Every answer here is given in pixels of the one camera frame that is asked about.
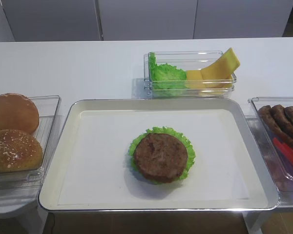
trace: green lettuce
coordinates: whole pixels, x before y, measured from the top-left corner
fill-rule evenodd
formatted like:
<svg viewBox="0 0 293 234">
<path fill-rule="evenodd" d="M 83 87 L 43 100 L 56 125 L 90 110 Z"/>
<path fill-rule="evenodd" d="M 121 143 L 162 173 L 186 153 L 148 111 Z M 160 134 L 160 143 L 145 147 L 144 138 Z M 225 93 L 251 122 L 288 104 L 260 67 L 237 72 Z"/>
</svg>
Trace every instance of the green lettuce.
<svg viewBox="0 0 293 234">
<path fill-rule="evenodd" d="M 129 151 L 128 151 L 128 154 L 131 156 L 131 166 L 132 166 L 132 168 L 135 171 L 138 170 L 138 168 L 137 168 L 137 166 L 135 164 L 133 155 L 134 155 L 135 150 L 136 150 L 136 147 L 138 146 L 138 144 L 140 143 L 140 141 L 147 134 L 149 134 L 149 133 L 164 133 L 164 134 L 169 134 L 169 135 L 177 138 L 178 140 L 180 140 L 183 143 L 183 145 L 187 149 L 188 160 L 187 160 L 186 168 L 184 169 L 184 171 L 181 174 L 181 176 L 177 178 L 177 180 L 182 180 L 182 179 L 187 178 L 188 177 L 189 170 L 190 170 L 190 167 L 194 164 L 195 152 L 194 152 L 193 146 L 191 145 L 191 142 L 182 133 L 176 132 L 173 128 L 153 127 L 152 129 L 147 129 L 146 133 L 143 133 L 140 136 L 138 136 L 137 138 L 135 138 L 133 140 L 133 142 L 131 143 L 131 145 L 129 147 Z"/>
<path fill-rule="evenodd" d="M 154 90 L 187 89 L 183 82 L 187 79 L 186 72 L 167 63 L 157 65 L 154 52 L 149 56 L 149 69 Z"/>
</svg>

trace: white tray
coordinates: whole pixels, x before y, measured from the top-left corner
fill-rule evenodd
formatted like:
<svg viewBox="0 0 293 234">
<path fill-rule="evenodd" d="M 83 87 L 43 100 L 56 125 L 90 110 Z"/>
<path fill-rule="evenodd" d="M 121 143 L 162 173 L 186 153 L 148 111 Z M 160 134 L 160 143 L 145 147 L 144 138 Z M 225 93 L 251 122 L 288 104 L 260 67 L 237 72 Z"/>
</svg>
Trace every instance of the white tray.
<svg viewBox="0 0 293 234">
<path fill-rule="evenodd" d="M 130 143 L 154 126 L 192 142 L 187 179 L 155 185 L 131 169 Z M 268 210 L 279 193 L 232 100 L 83 100 L 71 107 L 39 202 L 50 211 Z"/>
</svg>

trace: white table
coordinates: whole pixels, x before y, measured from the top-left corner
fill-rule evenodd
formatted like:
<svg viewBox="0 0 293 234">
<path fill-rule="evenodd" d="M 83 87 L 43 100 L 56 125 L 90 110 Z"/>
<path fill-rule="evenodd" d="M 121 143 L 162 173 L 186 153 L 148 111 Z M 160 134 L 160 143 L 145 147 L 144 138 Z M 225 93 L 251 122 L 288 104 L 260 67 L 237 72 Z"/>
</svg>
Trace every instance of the white table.
<svg viewBox="0 0 293 234">
<path fill-rule="evenodd" d="M 143 98 L 143 55 L 150 51 L 229 47 L 241 62 L 231 98 L 242 108 L 256 96 L 293 96 L 293 38 L 0 43 L 0 94 L 59 95 L 62 125 L 80 99 Z M 32 209 L 37 193 L 21 205 L 0 206 L 0 217 Z M 293 207 L 292 194 L 282 198 L 281 207 Z"/>
</svg>

